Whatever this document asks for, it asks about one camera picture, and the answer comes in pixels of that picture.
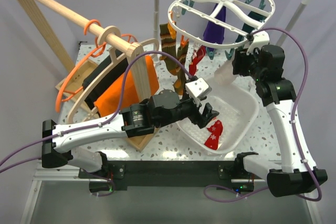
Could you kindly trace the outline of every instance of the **speckled tabletop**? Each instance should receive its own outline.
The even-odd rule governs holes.
[[[94,48],[94,45],[84,45],[82,44],[79,49],[77,62],[88,52]],[[152,50],[152,46],[144,47],[145,50]],[[189,59],[191,58],[192,45],[190,45],[190,50],[187,55],[186,66],[188,66]],[[107,50],[105,53],[97,58],[92,59],[99,63],[108,55]],[[213,60],[209,57],[205,57],[198,65],[197,76],[198,77],[209,77],[213,75],[215,70],[223,64],[225,61],[225,52],[223,50],[218,50],[215,53]],[[156,72],[158,75],[160,88],[161,89],[173,89],[172,84],[174,83],[176,77],[169,74],[166,70],[164,62],[160,61],[156,66]],[[235,84],[239,85],[243,89],[248,89],[249,77],[238,77],[235,80]],[[275,129],[271,122],[266,109],[263,108],[261,99],[255,95],[259,101],[259,114],[247,131],[246,135],[243,137],[241,142],[237,145],[234,151],[226,155],[215,155],[209,156],[207,152],[197,146],[195,143],[186,141],[180,136],[180,131],[176,124],[171,124],[166,127],[161,128],[154,138],[149,142],[146,148],[142,152],[138,152],[132,146],[130,146],[123,139],[112,139],[104,140],[88,145],[83,145],[93,152],[102,151],[106,153],[108,159],[118,159],[118,160],[178,160],[178,161],[218,161],[218,160],[233,160],[238,153],[254,151],[259,153],[261,156],[266,157],[270,161],[280,161],[281,154],[279,145],[277,142]],[[64,124],[66,121],[66,115],[68,114],[73,102],[69,101],[63,105],[59,124]],[[75,122],[80,122],[84,118],[86,112],[84,110],[79,110],[74,118]]]

